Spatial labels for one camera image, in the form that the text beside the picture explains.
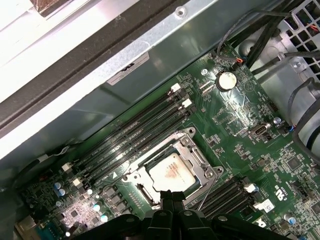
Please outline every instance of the metal panel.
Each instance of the metal panel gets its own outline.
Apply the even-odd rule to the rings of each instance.
[[[19,145],[19,141],[23,137],[21,135],[25,131],[30,134],[30,128],[41,129],[47,122],[50,122],[70,105],[76,103],[79,98],[89,93],[97,85],[103,84],[117,70],[122,69],[128,62],[150,49],[150,60],[148,62],[116,85],[111,86],[104,83],[100,88],[84,97],[74,107],[71,107],[3,158],[0,170],[2,166],[5,166],[6,169],[23,166],[38,155],[69,141],[71,138],[76,137],[77,140],[83,140],[90,136],[99,129],[98,127],[108,123],[208,51],[245,12],[261,6],[261,4],[264,4],[264,6],[269,4],[268,0],[245,0],[245,2],[246,4],[239,3],[238,0],[203,0],[201,4],[206,5],[202,5],[203,8],[201,9],[199,9],[201,4],[198,0],[188,2],[185,5],[187,9],[186,18],[189,21],[187,24],[183,25],[184,20],[177,18],[175,14],[169,16],[149,31],[147,35],[141,36],[128,48],[102,64],[79,84],[73,86],[50,105],[24,122],[23,126],[20,125],[13,130],[10,138],[7,137],[8,135],[3,137],[0,144],[5,146],[3,149],[10,151],[13,146],[9,143]],[[159,35],[164,26],[169,28],[167,30],[170,30],[168,32],[171,33],[170,36]]]

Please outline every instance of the cable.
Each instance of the cable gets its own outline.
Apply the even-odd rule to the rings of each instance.
[[[29,171],[31,171],[35,166],[40,163],[39,159],[33,160],[27,166],[25,166],[12,180],[12,188],[15,189],[17,187],[18,180],[26,175]]]
[[[283,7],[287,6],[288,1],[285,0],[282,3],[280,3],[277,7],[272,9],[272,12],[279,12]],[[240,45],[244,40],[246,40],[248,37],[250,37],[252,34],[254,34],[256,31],[261,29],[263,26],[268,24],[270,21],[272,21],[274,17],[271,16],[263,16],[259,20],[255,21],[254,23],[250,24],[246,29],[242,30],[240,33],[235,35],[233,38],[229,40],[230,43],[232,43],[232,47],[235,49],[238,45]]]
[[[313,146],[314,146],[314,143],[317,139],[317,137],[319,136],[320,134],[320,126],[318,126],[314,131],[313,133],[311,134],[311,136],[309,137],[309,140],[306,144],[306,148],[309,149],[310,151],[312,150]]]
[[[283,16],[285,14],[286,14],[286,16],[288,15],[287,13],[283,13],[283,12],[262,11],[262,10],[258,10],[258,9],[252,9],[252,10],[248,11],[242,17],[240,17],[240,19],[226,32],[226,34],[221,39],[221,41],[220,41],[220,43],[218,45],[217,51],[216,51],[216,53],[217,53],[219,58],[221,58],[223,60],[227,60],[227,61],[236,61],[237,60],[237,57],[229,57],[229,56],[221,55],[222,46],[225,43],[225,41],[229,38],[229,36],[233,33],[233,31],[236,29],[236,27],[245,18],[247,18],[250,14],[253,14],[253,13],[264,14],[264,15],[272,15],[272,16]]]
[[[308,110],[303,114],[298,124],[295,127],[295,131],[293,132],[292,138],[293,142],[311,159],[313,159],[314,163],[320,165],[320,158],[311,152],[301,141],[299,138],[300,131],[304,128],[304,126],[309,122],[309,120],[320,110],[320,99],[316,100]]]
[[[54,151],[51,152],[51,155],[41,155],[37,159],[30,162],[27,166],[25,166],[12,180],[11,188],[15,189],[17,187],[17,183],[19,182],[19,179],[25,176],[29,171],[31,171],[35,166],[37,166],[39,163],[42,163],[43,161],[53,157],[53,156],[59,156],[65,154],[70,146],[64,146],[61,150],[60,148],[56,148]]]
[[[302,57],[302,58],[320,58],[320,51],[297,51],[297,52],[287,52],[284,54],[286,58],[293,58],[293,57]],[[259,67],[255,70],[252,71],[253,75],[257,75],[262,73],[263,71],[273,67],[276,65],[278,62],[280,62],[279,57],[275,57],[271,61],[267,62],[265,65],[262,67]]]
[[[296,0],[293,3],[289,4],[285,9],[282,9],[283,12],[290,12],[292,9],[298,7],[302,4],[304,0]],[[278,25],[284,17],[276,17],[274,21],[270,22],[265,29],[263,30],[262,34],[260,35],[259,39],[252,47],[249,55],[247,56],[246,65],[250,69],[253,64],[257,61],[259,56],[261,55],[262,51],[265,49],[269,39],[272,37],[273,33],[277,29]]]
[[[288,109],[287,109],[287,122],[290,126],[293,125],[292,120],[291,120],[291,112],[292,112],[292,105],[294,103],[294,100],[296,98],[297,93],[307,87],[310,83],[312,83],[313,85],[315,84],[315,79],[313,77],[308,78],[304,83],[302,83],[300,86],[298,86],[291,94],[291,96],[289,97],[288,100]]]

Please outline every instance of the integrated circuit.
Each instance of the integrated circuit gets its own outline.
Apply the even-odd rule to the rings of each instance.
[[[314,204],[311,209],[316,215],[320,214],[320,201]]]
[[[290,167],[291,170],[295,170],[297,169],[298,167],[300,167],[301,163],[299,161],[299,159],[295,156],[293,157],[292,159],[290,159],[288,162],[287,162],[288,166]]]

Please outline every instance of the cable clip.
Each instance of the cable clip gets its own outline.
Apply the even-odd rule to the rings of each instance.
[[[286,55],[281,51],[278,53],[278,58],[281,61],[285,60],[286,59]]]

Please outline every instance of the screw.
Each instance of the screw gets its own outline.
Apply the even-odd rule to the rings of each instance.
[[[206,68],[204,68],[204,69],[201,70],[201,74],[202,74],[203,76],[208,75],[208,73],[209,73],[209,71],[208,71],[208,69],[206,69]]]
[[[187,15],[187,9],[184,6],[178,6],[174,13],[177,19],[183,19]]]
[[[208,178],[212,178],[213,175],[214,175],[214,173],[213,173],[212,171],[208,171],[208,172],[206,173],[206,176],[207,176]]]
[[[188,143],[189,143],[189,139],[188,139],[188,138],[184,138],[184,139],[182,139],[182,142],[183,142],[184,144],[188,144]]]
[[[225,216],[219,216],[218,219],[219,219],[221,222],[226,222],[226,221],[228,221],[228,218],[226,218]]]
[[[278,116],[276,116],[274,119],[273,119],[273,123],[274,124],[280,124],[282,122],[282,120],[281,120],[281,118],[280,117],[278,117]]]
[[[294,64],[293,64],[293,68],[294,69],[297,69],[297,68],[299,68],[301,66],[301,62],[295,62]]]
[[[192,212],[191,211],[185,211],[183,214],[186,215],[186,216],[191,216]]]

